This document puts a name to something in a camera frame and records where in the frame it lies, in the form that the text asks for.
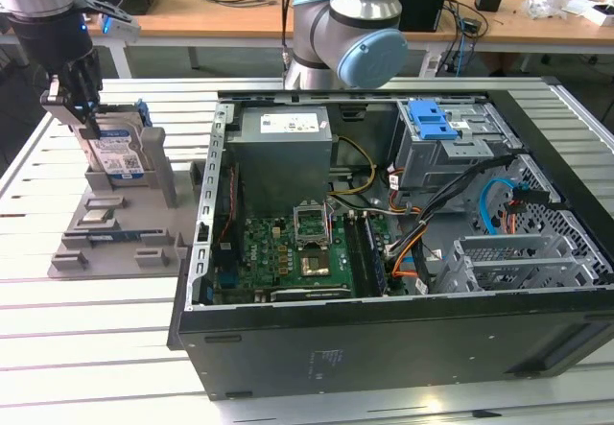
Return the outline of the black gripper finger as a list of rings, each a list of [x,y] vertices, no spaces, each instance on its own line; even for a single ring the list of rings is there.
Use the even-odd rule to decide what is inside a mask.
[[[54,75],[40,97],[42,107],[67,126],[78,125],[78,111],[70,94],[60,85],[59,77]]]
[[[102,90],[102,73],[98,52],[91,50],[84,57],[71,62],[66,67],[66,89],[78,121],[84,126],[82,138],[96,140],[100,138],[100,128],[95,113],[100,103]]]

